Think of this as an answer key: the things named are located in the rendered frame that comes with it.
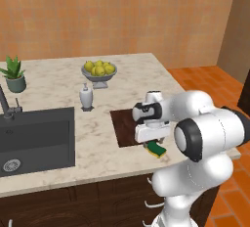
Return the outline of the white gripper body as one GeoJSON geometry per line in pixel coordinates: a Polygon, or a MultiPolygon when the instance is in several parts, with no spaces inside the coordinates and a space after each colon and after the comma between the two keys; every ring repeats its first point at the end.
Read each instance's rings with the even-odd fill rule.
{"type": "Polygon", "coordinates": [[[139,124],[135,128],[135,140],[144,143],[155,139],[163,139],[170,134],[170,124],[166,122],[154,122],[139,124]]]}

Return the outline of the green and yellow sponge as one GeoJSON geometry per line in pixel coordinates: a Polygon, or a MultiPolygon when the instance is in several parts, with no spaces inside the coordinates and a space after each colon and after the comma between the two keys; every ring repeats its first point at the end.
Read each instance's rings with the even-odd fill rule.
{"type": "Polygon", "coordinates": [[[146,143],[146,149],[157,158],[161,158],[166,153],[166,149],[160,147],[156,141],[148,141],[146,143]]]}

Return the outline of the dark brown cutting board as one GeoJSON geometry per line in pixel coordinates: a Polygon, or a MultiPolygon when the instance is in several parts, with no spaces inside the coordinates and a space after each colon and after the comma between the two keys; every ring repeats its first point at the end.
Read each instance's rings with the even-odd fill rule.
{"type": "Polygon", "coordinates": [[[110,111],[110,116],[118,146],[120,148],[138,146],[139,143],[135,140],[137,123],[132,118],[132,110],[110,111]]]}

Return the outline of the white soap dispenser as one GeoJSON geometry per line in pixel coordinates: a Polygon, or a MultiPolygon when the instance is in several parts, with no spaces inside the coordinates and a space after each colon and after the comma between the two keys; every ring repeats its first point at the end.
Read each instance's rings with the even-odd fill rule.
{"type": "Polygon", "coordinates": [[[84,83],[83,88],[79,92],[80,102],[82,104],[82,110],[87,112],[93,109],[93,90],[84,83]]]}

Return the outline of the grey fruit bowl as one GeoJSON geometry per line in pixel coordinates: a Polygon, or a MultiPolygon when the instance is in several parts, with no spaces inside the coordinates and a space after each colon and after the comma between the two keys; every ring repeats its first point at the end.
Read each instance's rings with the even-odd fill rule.
{"type": "Polygon", "coordinates": [[[102,89],[107,88],[107,82],[112,79],[114,75],[117,73],[117,69],[114,70],[112,74],[106,74],[104,76],[93,76],[90,72],[85,70],[84,67],[81,68],[82,74],[86,76],[88,80],[93,83],[94,89],[102,89]]]}

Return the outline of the dark wood island cabinet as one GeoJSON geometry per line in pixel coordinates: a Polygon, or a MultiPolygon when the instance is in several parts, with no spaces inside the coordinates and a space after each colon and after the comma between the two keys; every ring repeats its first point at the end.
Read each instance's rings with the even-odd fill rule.
{"type": "Polygon", "coordinates": [[[144,227],[160,212],[144,175],[0,199],[0,227],[144,227]]]}

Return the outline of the dark brown furniture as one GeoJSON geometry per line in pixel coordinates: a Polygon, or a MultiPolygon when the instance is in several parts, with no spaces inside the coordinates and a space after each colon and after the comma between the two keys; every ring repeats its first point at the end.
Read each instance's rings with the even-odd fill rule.
{"type": "Polygon", "coordinates": [[[250,116],[250,70],[248,71],[237,106],[250,116]]]}

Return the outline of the dark grey sink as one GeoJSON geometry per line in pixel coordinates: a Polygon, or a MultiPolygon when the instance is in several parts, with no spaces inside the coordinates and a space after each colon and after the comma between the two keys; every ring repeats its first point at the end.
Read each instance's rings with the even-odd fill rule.
{"type": "Polygon", "coordinates": [[[0,114],[0,177],[75,165],[74,107],[0,114]]]}

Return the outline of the dark grey tap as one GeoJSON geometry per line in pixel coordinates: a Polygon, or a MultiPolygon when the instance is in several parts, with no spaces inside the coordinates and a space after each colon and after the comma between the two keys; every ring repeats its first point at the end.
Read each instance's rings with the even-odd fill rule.
{"type": "Polygon", "coordinates": [[[10,107],[8,104],[8,101],[5,97],[4,91],[2,89],[2,86],[0,85],[0,104],[2,106],[2,110],[4,113],[4,118],[6,120],[13,120],[14,114],[16,113],[21,113],[22,112],[22,107],[19,104],[19,101],[16,101],[17,105],[15,107],[10,107]]]}

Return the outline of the green plant in grey-green pot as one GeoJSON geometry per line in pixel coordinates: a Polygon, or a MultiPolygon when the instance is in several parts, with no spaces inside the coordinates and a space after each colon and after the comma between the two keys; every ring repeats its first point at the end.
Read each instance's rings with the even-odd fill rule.
{"type": "Polygon", "coordinates": [[[24,70],[21,69],[21,61],[18,57],[12,59],[6,57],[7,68],[0,68],[0,72],[4,74],[9,90],[13,93],[21,93],[26,88],[24,70]]]}

